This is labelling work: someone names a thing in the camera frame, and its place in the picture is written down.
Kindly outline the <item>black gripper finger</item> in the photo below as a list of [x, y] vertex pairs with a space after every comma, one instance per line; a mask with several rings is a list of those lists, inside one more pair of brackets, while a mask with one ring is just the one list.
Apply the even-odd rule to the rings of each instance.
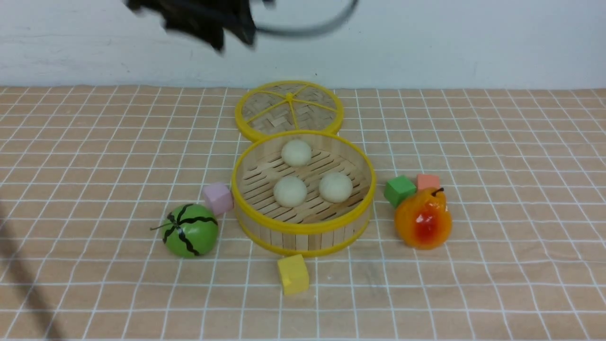
[[257, 27], [255, 24], [241, 24], [234, 27], [234, 36], [236, 36], [243, 45], [253, 48], [256, 43]]

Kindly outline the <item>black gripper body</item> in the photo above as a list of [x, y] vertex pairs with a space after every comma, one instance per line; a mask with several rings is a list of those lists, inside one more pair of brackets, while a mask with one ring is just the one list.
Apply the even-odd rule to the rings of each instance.
[[126, 0], [134, 12], [151, 9], [160, 13], [169, 24], [199, 30], [202, 26], [227, 29], [254, 24], [248, 0]]

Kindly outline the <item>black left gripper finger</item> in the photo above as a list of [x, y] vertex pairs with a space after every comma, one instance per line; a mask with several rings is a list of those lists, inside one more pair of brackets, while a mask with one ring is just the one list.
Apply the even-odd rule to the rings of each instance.
[[215, 52], [223, 54], [225, 44], [224, 31], [203, 31], [201, 39], [207, 43]]

